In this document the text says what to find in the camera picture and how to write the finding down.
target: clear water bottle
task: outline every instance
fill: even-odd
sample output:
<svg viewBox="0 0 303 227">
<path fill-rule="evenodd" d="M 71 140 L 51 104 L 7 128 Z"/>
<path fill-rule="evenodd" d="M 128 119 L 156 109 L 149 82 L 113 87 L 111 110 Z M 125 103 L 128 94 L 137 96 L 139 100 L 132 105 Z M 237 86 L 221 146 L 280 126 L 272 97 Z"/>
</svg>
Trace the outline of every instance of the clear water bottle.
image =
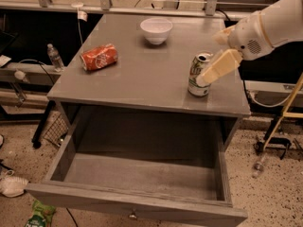
<svg viewBox="0 0 303 227">
<path fill-rule="evenodd" d="M 254 163 L 253 166 L 253 178 L 258 178 L 265 169 L 267 156 L 266 153 L 263 153 L 258 161 Z"/>
<path fill-rule="evenodd" d="M 47 45 L 47 55 L 50 58 L 51 63 L 55 66 L 56 72 L 61 72 L 64 70 L 64 64 L 59 54 L 59 51 L 53 44 Z"/>
</svg>

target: crushed red can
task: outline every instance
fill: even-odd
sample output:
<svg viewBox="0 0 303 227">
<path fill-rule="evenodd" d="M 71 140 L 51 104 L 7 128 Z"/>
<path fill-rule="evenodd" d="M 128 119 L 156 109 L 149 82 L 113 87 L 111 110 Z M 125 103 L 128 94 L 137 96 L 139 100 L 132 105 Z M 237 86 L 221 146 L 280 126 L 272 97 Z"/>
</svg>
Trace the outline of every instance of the crushed red can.
<svg viewBox="0 0 303 227">
<path fill-rule="evenodd" d="M 84 51 L 80 57 L 84 70 L 94 71 L 117 62 L 117 51 L 113 44 L 106 44 Z"/>
</svg>

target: floor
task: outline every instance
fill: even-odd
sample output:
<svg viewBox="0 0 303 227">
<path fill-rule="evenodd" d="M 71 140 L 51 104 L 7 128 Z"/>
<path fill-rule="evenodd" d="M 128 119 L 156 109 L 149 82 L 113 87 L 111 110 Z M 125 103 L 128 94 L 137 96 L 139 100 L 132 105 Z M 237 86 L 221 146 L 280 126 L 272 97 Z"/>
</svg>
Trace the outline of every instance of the floor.
<svg viewBox="0 0 303 227">
<path fill-rule="evenodd" d="M 24 177 L 32 183 L 39 183 L 47 172 L 58 148 L 45 140 L 45 134 L 57 119 L 59 113 L 53 111 L 42 133 L 42 146 L 35 149 L 31 139 L 37 123 L 2 123 L 0 133 L 5 143 L 0 149 L 0 159 L 13 168 L 16 176 Z M 240 128 L 229 146 L 225 157 L 229 184 L 235 208 L 245 209 L 248 219 L 240 227 L 255 226 L 303 226 L 303 152 L 293 146 L 283 160 L 281 150 L 267 149 L 265 171 L 252 178 L 252 165 L 258 159 L 254 150 L 256 137 L 262 138 L 269 126 L 270 118 L 251 117 L 241 122 Z M 303 145 L 302 126 L 293 122 L 282 125 L 283 137 L 291 141 L 297 139 Z M 0 196 L 0 225 L 24 226 L 31 216 L 34 199 L 26 193 L 15 198 Z M 139 219 L 129 220 L 124 216 L 114 216 L 70 209 L 78 226 L 107 227 L 186 227 L 177 223 Z M 77 226 L 64 208 L 57 208 L 52 226 Z"/>
</svg>

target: robotic hand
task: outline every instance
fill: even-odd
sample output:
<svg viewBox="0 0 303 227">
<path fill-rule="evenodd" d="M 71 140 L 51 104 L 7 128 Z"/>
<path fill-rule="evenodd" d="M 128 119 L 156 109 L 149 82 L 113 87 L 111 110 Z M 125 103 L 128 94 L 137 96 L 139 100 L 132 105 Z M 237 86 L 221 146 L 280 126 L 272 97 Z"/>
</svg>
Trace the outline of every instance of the robotic hand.
<svg viewBox="0 0 303 227">
<path fill-rule="evenodd" d="M 236 70 L 242 60 L 252 61 L 289 42 L 303 41 L 302 0 L 279 0 L 214 35 L 230 48 L 217 53 L 196 78 L 204 87 Z"/>
</svg>

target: bowl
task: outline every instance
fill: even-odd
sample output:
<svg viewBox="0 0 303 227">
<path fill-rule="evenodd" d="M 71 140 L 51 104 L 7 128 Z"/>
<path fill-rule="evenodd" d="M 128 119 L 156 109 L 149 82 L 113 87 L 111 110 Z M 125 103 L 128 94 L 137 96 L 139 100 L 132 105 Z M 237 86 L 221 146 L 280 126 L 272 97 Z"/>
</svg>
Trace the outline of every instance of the bowl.
<svg viewBox="0 0 303 227">
<path fill-rule="evenodd" d="M 168 38 L 172 29 L 172 22 L 164 18 L 151 18 L 144 20 L 140 27 L 145 39 L 151 44 L 161 44 Z"/>
</svg>

